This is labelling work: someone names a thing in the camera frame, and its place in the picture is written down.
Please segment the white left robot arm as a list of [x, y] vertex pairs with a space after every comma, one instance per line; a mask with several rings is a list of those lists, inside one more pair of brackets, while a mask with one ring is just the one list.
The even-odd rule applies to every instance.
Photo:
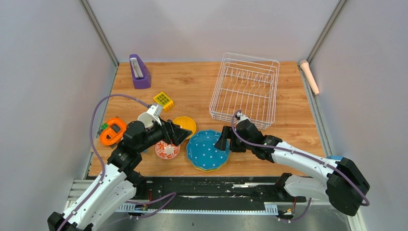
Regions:
[[181, 128], [171, 120], [160, 119], [150, 128], [145, 128], [141, 121], [130, 122], [99, 176], [72, 206], [48, 217], [49, 230], [99, 229], [123, 203], [147, 194], [146, 178], [134, 170], [142, 161], [141, 152], [160, 141], [179, 146], [191, 134], [191, 130]]

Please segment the blue dotted plate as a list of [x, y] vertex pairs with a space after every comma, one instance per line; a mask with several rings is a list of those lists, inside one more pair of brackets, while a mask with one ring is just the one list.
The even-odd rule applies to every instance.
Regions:
[[225, 151], [214, 147], [221, 133], [214, 130], [202, 130], [194, 134], [187, 143], [187, 158], [192, 164], [209, 167], [211, 164], [225, 163], [228, 161], [229, 145]]

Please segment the yellow dotted plate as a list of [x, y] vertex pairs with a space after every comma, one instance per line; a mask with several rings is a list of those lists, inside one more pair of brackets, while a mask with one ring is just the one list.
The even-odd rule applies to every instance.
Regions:
[[218, 171], [225, 164], [226, 164], [226, 162], [225, 163], [219, 163], [219, 164], [211, 164], [211, 166], [209, 166], [209, 167], [204, 167], [204, 166], [200, 167], [200, 166], [198, 166], [196, 164], [193, 164], [193, 166], [194, 166], [194, 168], [196, 168], [198, 170], [201, 170], [203, 172], [212, 172], [212, 171]]

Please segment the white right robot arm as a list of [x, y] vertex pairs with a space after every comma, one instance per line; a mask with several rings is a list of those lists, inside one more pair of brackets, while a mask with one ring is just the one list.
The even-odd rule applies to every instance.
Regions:
[[282, 139], [264, 135], [249, 120], [241, 119], [234, 127], [225, 126], [215, 143], [219, 150], [251, 151], [257, 158], [295, 168], [306, 177], [284, 173], [275, 187], [281, 201], [304, 196], [329, 202], [338, 211], [355, 216], [361, 206], [369, 206], [370, 185], [354, 161], [319, 157], [293, 147]]

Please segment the yellow ribbed bowl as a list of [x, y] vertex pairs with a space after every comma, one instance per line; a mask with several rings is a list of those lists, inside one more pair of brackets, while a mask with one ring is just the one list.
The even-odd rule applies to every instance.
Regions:
[[188, 116], [180, 116], [180, 117], [177, 117], [177, 118], [175, 118], [175, 119], [173, 120], [173, 122], [174, 122], [176, 125], [180, 125], [181, 128], [190, 130], [190, 131], [192, 132], [192, 134], [189, 135], [189, 136], [187, 137], [187, 139], [190, 139], [190, 138], [195, 134], [195, 132], [196, 132], [196, 129], [197, 129], [196, 123], [195, 123], [195, 121], [194, 121], [192, 118], [190, 118], [190, 117], [188, 117]]

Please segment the pink mug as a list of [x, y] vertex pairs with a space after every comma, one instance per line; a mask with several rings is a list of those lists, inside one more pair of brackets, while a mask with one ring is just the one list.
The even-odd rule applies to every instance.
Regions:
[[137, 120], [142, 122], [146, 129], [151, 129], [156, 121], [156, 117], [144, 112], [138, 116]]

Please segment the white wire dish rack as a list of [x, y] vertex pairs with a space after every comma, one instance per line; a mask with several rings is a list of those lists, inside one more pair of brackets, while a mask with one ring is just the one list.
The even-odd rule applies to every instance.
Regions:
[[275, 122], [280, 62], [226, 52], [209, 105], [213, 119], [230, 122], [237, 110], [258, 129]]

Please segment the white orange patterned bowl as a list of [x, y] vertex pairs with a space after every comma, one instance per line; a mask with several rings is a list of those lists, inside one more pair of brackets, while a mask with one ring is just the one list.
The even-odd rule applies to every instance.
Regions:
[[155, 145], [156, 155], [164, 160], [175, 158], [179, 152], [180, 146], [168, 144], [164, 141], [160, 141]]

